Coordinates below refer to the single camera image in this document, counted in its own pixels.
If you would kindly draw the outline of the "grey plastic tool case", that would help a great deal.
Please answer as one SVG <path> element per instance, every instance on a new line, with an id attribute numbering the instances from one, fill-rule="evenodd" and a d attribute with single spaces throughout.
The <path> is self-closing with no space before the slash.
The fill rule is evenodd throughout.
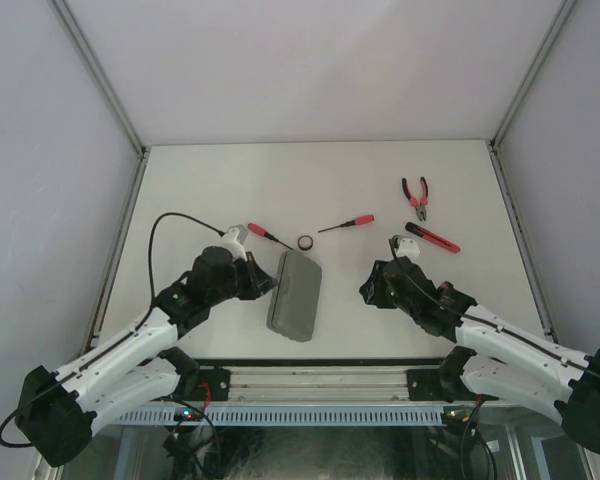
<path id="1" fill-rule="evenodd" d="M 307 256 L 288 250 L 280 257 L 277 280 L 267 313 L 267 328 L 289 340 L 309 342 L 316 323 L 321 267 Z"/>

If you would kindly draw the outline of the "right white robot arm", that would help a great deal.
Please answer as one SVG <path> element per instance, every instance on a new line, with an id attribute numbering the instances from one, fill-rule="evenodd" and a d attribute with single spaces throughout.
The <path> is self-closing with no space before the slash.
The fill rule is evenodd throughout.
<path id="1" fill-rule="evenodd" d="M 469 392 L 520 405 L 600 455 L 600 349 L 586 354 L 521 330 L 451 283 L 435 285 L 406 257 L 376 261 L 359 293 L 365 304 L 401 310 L 454 343 L 440 367 L 446 396 Z"/>

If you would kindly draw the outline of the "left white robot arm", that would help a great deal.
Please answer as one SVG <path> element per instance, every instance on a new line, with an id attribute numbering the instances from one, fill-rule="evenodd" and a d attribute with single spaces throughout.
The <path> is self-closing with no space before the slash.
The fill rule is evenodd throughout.
<path id="1" fill-rule="evenodd" d="M 199 376 L 177 342 L 206 321 L 213 307 L 256 300 L 277 284 L 251 253 L 236 258 L 225 248 L 206 248 L 124 330 L 53 371 L 38 366 L 29 372 L 16 426 L 50 466 L 59 467 L 125 413 L 170 394 L 191 398 Z"/>

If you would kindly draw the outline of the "red black pliers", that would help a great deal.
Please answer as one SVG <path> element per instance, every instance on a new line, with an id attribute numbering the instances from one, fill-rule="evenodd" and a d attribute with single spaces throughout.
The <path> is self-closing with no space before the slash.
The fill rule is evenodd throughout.
<path id="1" fill-rule="evenodd" d="M 429 196 L 429 187 L 427 180 L 424 176 L 420 177 L 420 195 L 414 195 L 409 187 L 408 180 L 406 178 L 401 179 L 401 186 L 403 194 L 409 201 L 411 207 L 415 210 L 416 216 L 419 221 L 424 222 L 427 220 L 427 205 Z"/>

